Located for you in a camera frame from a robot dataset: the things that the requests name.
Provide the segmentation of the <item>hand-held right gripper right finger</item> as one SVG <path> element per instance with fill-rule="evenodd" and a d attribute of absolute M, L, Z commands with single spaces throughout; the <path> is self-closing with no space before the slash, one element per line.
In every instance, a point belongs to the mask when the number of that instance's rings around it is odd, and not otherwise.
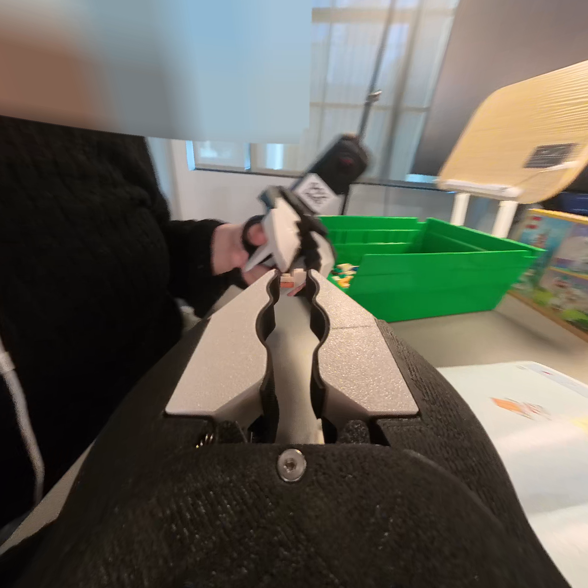
<path fill-rule="evenodd" d="M 318 339 L 311 367 L 316 417 L 416 416 L 417 403 L 379 321 L 316 270 L 307 273 L 307 299 Z"/>

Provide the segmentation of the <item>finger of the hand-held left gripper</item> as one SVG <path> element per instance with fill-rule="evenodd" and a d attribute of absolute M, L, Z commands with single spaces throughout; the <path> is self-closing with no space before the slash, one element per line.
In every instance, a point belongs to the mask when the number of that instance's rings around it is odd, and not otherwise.
<path fill-rule="evenodd" d="M 312 217 L 305 206 L 296 210 L 288 202 L 268 205 L 269 257 L 281 273 L 305 266 L 303 239 L 307 236 L 307 221 Z"/>
<path fill-rule="evenodd" d="M 328 278 L 336 261 L 328 230 L 320 220 L 307 220 L 303 224 L 303 267 L 315 270 Z"/>

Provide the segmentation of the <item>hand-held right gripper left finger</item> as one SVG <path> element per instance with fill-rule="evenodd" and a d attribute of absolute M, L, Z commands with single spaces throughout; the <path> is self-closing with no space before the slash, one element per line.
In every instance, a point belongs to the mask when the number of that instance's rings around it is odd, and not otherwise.
<path fill-rule="evenodd" d="M 166 415 L 257 419 L 269 359 L 262 318 L 275 305 L 275 269 L 214 312 L 167 405 Z"/>

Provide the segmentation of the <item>person's left forearm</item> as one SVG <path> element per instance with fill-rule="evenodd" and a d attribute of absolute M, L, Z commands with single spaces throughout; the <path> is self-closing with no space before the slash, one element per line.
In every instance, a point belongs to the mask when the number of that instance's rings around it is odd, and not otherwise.
<path fill-rule="evenodd" d="M 238 267 L 232 262 L 221 272 L 213 269 L 213 239 L 216 219 L 170 220 L 161 226 L 169 255 L 169 291 L 203 318 L 231 286 L 246 288 Z"/>

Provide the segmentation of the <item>pile of loose lego pieces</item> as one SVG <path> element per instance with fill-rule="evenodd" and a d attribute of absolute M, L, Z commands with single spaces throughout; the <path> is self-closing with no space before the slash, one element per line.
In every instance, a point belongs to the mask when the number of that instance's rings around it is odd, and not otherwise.
<path fill-rule="evenodd" d="M 348 290 L 359 270 L 358 265 L 340 263 L 335 265 L 329 273 L 328 279 L 342 290 Z"/>

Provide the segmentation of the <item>yellow lego set box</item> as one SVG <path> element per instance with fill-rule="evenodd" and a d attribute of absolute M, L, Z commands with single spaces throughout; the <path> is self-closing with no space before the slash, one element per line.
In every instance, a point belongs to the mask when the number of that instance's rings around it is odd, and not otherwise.
<path fill-rule="evenodd" d="M 587 217 L 526 210 L 514 239 L 543 250 L 510 294 L 587 340 Z"/>

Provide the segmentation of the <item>person's left hand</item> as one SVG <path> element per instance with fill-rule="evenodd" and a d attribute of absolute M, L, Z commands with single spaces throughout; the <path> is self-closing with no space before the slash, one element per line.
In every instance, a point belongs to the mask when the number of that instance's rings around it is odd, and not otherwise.
<path fill-rule="evenodd" d="M 270 272 L 265 265 L 245 271 L 249 254 L 243 244 L 245 224 L 222 224 L 211 240 L 211 269 L 214 276 L 228 278 L 230 286 L 245 289 Z"/>

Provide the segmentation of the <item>black tripod pole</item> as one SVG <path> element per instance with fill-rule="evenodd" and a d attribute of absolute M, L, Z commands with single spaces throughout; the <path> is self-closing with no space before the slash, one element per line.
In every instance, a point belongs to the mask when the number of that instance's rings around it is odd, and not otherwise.
<path fill-rule="evenodd" d="M 390 32 L 390 27 L 393 23 L 394 13 L 396 9 L 396 1 L 390 1 L 386 19 L 383 26 L 382 34 L 380 36 L 380 41 L 378 45 L 378 50 L 376 52 L 373 70 L 371 73 L 371 78 L 369 82 L 369 86 L 366 92 L 366 96 L 364 99 L 364 106 L 362 109 L 362 114 L 359 121 L 359 127 L 357 133 L 354 136 L 349 136 L 348 143 L 355 145 L 355 150 L 357 151 L 362 144 L 362 141 L 366 135 L 368 121 L 371 114 L 371 109 L 375 103 L 380 99 L 382 91 L 378 89 L 378 80 L 379 75 L 382 67 L 383 55 L 385 53 L 387 39 Z"/>

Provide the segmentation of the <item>green plastic bin with legos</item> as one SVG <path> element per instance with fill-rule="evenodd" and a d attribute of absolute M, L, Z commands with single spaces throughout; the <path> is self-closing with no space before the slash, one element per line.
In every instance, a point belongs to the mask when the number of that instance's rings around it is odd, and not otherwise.
<path fill-rule="evenodd" d="M 400 322 L 493 310 L 544 249 L 429 218 L 323 216 L 336 266 L 333 282 L 377 319 Z"/>

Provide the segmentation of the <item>window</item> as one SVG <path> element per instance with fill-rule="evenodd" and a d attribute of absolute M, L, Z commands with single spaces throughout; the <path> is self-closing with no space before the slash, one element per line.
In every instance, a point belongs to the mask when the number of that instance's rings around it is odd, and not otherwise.
<path fill-rule="evenodd" d="M 364 129 L 369 182 L 410 180 L 459 1 L 312 1 L 309 128 L 299 143 L 186 143 L 187 165 L 287 175 Z"/>

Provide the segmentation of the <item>light wooden chair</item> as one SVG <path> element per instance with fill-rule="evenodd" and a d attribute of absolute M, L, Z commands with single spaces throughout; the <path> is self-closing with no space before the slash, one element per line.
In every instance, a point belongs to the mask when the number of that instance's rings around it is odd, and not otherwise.
<path fill-rule="evenodd" d="M 490 232 L 508 236 L 518 205 L 561 193 L 587 168 L 587 61 L 511 84 L 476 109 L 442 166 L 463 226 L 471 196 L 499 202 Z"/>

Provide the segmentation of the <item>open instruction booklet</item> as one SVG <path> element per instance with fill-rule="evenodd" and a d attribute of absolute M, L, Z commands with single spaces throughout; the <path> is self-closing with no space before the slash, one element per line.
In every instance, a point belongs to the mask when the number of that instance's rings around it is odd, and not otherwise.
<path fill-rule="evenodd" d="M 439 372 L 483 425 L 562 575 L 587 587 L 587 385 L 536 362 Z"/>

